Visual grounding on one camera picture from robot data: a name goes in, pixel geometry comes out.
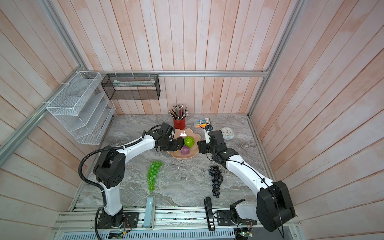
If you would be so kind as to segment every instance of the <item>black mesh basket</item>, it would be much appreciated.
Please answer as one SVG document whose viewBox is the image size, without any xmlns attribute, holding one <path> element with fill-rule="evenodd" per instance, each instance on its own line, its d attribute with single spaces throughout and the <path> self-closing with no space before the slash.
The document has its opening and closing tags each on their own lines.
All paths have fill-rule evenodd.
<svg viewBox="0 0 384 240">
<path fill-rule="evenodd" d="M 101 82 L 110 100 L 158 100 L 157 74 L 108 73 Z"/>
</svg>

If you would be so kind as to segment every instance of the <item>red pencil holder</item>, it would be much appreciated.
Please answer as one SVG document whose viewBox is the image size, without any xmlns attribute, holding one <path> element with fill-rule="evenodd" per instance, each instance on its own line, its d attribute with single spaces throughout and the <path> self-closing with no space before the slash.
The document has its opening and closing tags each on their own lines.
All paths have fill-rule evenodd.
<svg viewBox="0 0 384 240">
<path fill-rule="evenodd" d="M 185 118 L 183 118 L 182 120 L 176 120 L 176 119 L 173 119 L 173 126 L 175 127 L 175 129 L 180 129 L 180 130 L 184 130 L 185 129 Z"/>
</svg>

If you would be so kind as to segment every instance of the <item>clock face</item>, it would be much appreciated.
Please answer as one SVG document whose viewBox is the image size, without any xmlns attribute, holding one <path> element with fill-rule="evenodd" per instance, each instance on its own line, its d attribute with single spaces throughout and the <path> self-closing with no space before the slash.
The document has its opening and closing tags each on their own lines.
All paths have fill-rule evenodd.
<svg viewBox="0 0 384 240">
<path fill-rule="evenodd" d="M 235 136 L 235 133 L 230 127 L 223 127 L 221 129 L 221 132 L 223 134 L 224 139 L 232 139 Z"/>
</svg>

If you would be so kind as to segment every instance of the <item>purple onion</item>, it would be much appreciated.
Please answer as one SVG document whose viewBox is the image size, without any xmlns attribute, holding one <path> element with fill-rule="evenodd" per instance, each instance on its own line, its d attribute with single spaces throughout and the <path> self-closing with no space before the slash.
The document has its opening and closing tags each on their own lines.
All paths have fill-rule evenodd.
<svg viewBox="0 0 384 240">
<path fill-rule="evenodd" d="M 181 148 L 181 154 L 188 154 L 189 153 L 189 147 L 183 146 Z"/>
</svg>

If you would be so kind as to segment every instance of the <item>wooden wall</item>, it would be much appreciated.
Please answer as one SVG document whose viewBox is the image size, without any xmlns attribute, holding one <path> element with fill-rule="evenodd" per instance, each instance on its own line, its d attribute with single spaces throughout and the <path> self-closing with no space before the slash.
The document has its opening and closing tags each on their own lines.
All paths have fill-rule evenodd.
<svg viewBox="0 0 384 240">
<path fill-rule="evenodd" d="M 77 68 L 36 0 L 0 1 L 0 144 Z M 4 239 L 45 239 L 81 181 L 79 145 L 48 115 L 0 168 Z"/>
<path fill-rule="evenodd" d="M 90 70 L 263 70 L 297 0 L 52 0 Z M 160 78 L 118 114 L 247 113 L 261 78 Z"/>
<path fill-rule="evenodd" d="M 308 239 L 384 239 L 383 13 L 308 1 L 252 116 Z"/>
</svg>

